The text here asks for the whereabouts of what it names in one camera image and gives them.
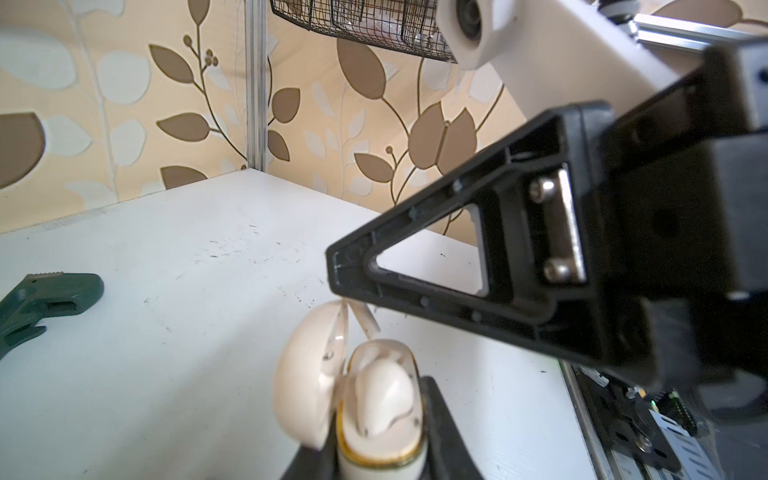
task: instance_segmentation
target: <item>open case lid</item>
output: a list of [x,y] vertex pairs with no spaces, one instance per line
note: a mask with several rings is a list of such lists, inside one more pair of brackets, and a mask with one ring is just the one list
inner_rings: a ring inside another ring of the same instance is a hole
[[328,436],[348,325],[345,300],[312,308],[289,338],[277,365],[273,397],[277,421],[285,433],[314,449],[321,449]]

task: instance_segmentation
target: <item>black holder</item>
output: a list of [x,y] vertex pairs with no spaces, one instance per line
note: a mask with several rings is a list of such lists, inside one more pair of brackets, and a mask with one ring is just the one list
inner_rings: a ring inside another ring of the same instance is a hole
[[331,37],[455,63],[437,29],[437,0],[270,0],[288,22]]
[[[653,390],[768,378],[766,152],[768,41],[713,47],[622,118],[557,108],[477,153],[334,243],[330,288]],[[376,263],[468,205],[483,294]]]

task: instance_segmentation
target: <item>brown leaf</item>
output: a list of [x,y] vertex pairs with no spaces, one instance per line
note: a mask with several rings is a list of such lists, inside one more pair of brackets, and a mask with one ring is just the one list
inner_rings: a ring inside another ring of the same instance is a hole
[[165,76],[171,80],[180,81],[183,84],[190,84],[194,81],[192,68],[175,51],[160,45],[150,44],[149,52],[160,71],[165,73]]
[[743,13],[731,0],[675,0],[654,15],[727,28],[741,22]]
[[368,45],[337,38],[336,53],[339,55],[341,71],[354,91],[371,100],[384,96],[384,67]]
[[157,126],[171,137],[183,141],[202,141],[210,132],[203,115],[195,113],[174,115],[158,121]]
[[295,16],[303,18],[304,16],[304,3],[301,0],[287,0],[288,10]]
[[296,117],[301,103],[301,90],[298,88],[283,88],[272,97],[272,113],[275,120],[287,124]]
[[199,25],[203,23],[206,15],[208,15],[208,8],[210,8],[210,0],[187,0],[187,6],[190,8],[190,15],[195,24]]
[[181,187],[186,184],[193,184],[200,180],[205,180],[207,177],[198,170],[189,167],[182,167],[181,165],[171,165],[170,167],[162,167],[160,169],[160,175],[163,177],[163,183],[166,190],[168,188]]
[[272,152],[275,158],[279,160],[290,161],[290,152],[288,151],[288,145],[283,138],[283,135],[277,133],[274,130],[270,130],[266,133],[266,146]]
[[34,113],[0,115],[0,188],[35,168],[45,152],[45,133]]
[[437,169],[445,175],[463,164],[475,154],[478,137],[475,133],[475,119],[465,108],[445,130]]
[[411,127],[408,151],[414,166],[426,170],[437,163],[440,144],[445,134],[445,118],[440,102],[429,105]]
[[386,160],[371,154],[355,154],[355,162],[363,175],[380,184],[392,181],[395,171]]

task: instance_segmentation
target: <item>floral wallpaper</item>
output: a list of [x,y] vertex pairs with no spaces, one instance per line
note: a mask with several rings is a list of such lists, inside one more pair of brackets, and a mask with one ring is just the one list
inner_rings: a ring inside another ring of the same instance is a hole
[[0,5],[0,232],[245,166],[244,0]]
[[[303,12],[302,1],[288,7]],[[641,4],[643,13],[768,34],[765,0]],[[322,36],[272,14],[268,28],[267,171],[278,177],[383,212],[525,122],[489,65],[462,71]],[[655,53],[681,74],[699,62]],[[475,243],[462,213],[431,229]]]

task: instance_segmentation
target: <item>screw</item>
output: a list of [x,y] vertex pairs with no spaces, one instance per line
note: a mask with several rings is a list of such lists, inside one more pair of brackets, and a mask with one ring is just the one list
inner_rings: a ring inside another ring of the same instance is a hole
[[549,283],[564,283],[571,278],[571,266],[562,258],[549,258],[544,262],[544,277]]
[[648,437],[641,433],[635,435],[634,444],[637,445],[640,450],[646,453],[651,453],[654,449],[654,446],[652,443],[650,443]]
[[537,204],[543,204],[545,201],[554,197],[557,192],[557,184],[547,177],[539,177],[536,180],[533,180],[528,187],[528,195],[530,195],[531,200]]

